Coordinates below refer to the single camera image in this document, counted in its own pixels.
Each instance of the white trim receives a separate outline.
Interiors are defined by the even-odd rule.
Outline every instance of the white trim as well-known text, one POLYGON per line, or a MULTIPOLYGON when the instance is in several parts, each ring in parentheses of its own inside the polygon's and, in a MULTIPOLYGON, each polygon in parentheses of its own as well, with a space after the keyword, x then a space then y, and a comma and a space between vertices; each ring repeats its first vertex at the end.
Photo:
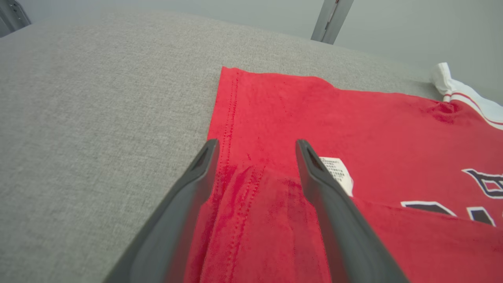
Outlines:
POLYGON ((472 219, 473 221, 475 221, 475 219, 473 219, 473 215, 471 213, 472 211, 484 211, 485 215, 487 215, 487 218, 489 218, 492 225, 496 227, 496 225, 494 224, 494 220, 492 219, 491 215, 487 212, 487 210, 485 210, 485 208, 483 208, 481 206, 471 206, 471 207, 467 207, 466 210, 468 211, 468 216, 470 216, 470 219, 472 219))
POLYGON ((464 83, 452 79, 447 63, 437 64, 433 68, 432 83, 444 96, 444 102, 462 101, 473 108, 489 125, 503 130, 503 107, 483 98, 464 83))
MULTIPOLYGON (((486 181, 486 180, 482 180, 482 182, 484 182, 485 184, 487 184, 487 183, 494 183, 494 184, 496 184, 496 186, 498 186, 498 187, 499 187, 498 182, 496 182, 496 181, 491 181, 491 180, 486 181)), ((488 192, 496 192, 496 191, 498 191, 498 192, 503 192, 503 189, 500 189, 500 188, 496 188, 496 189, 489 189, 489 187, 488 187, 487 185, 485 186, 485 188, 487 189, 487 191, 488 191, 488 192)))
POLYGON ((441 205, 439 202, 437 201, 422 201, 422 200, 411 200, 411 201, 402 201, 400 202, 400 204, 403 206, 403 207, 407 207, 408 204, 423 204, 423 205, 437 205, 441 208, 443 208, 443 210, 447 211, 450 215, 452 216, 456 216, 456 214, 454 212, 452 212, 452 210, 448 209, 447 207, 441 205))

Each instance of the care label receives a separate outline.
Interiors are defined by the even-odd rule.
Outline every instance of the care label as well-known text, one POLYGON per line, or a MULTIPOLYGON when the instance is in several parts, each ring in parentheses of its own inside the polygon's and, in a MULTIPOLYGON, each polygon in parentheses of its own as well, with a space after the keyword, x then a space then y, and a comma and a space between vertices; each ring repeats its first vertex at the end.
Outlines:
POLYGON ((348 196, 353 196, 353 179, 349 175, 348 169, 343 161, 339 158, 331 157, 320 157, 320 160, 332 177, 339 182, 339 185, 341 185, 346 194, 348 194, 348 196))

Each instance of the gray surface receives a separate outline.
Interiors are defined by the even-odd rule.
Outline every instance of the gray surface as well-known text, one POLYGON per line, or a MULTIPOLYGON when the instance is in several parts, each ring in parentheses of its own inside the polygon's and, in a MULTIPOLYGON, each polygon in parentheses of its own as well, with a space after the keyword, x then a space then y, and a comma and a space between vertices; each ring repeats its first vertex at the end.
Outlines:
POLYGON ((204 144, 221 67, 439 98, 428 74, 175 13, 0 39, 0 281, 99 282, 204 144))

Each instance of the white wall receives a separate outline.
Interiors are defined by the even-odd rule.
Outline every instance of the white wall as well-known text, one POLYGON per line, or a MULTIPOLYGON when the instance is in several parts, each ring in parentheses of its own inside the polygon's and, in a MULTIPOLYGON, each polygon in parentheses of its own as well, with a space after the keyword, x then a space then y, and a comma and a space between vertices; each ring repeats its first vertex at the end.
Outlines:
POLYGON ((445 61, 453 78, 503 97, 501 0, 355 0, 334 44, 426 68, 445 61))
POLYGON ((311 38, 323 0, 18 0, 32 22, 110 8, 172 10, 311 38))

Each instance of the red jersey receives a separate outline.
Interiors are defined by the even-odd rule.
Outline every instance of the red jersey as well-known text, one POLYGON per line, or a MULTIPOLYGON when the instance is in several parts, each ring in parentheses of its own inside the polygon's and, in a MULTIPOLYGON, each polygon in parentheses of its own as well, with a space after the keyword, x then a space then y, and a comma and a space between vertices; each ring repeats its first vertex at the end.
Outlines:
POLYGON ((186 281, 330 282, 300 138, 344 163, 354 203, 411 282, 503 281, 500 107, 445 67, 434 76, 445 102, 223 68, 208 134, 219 165, 186 281))

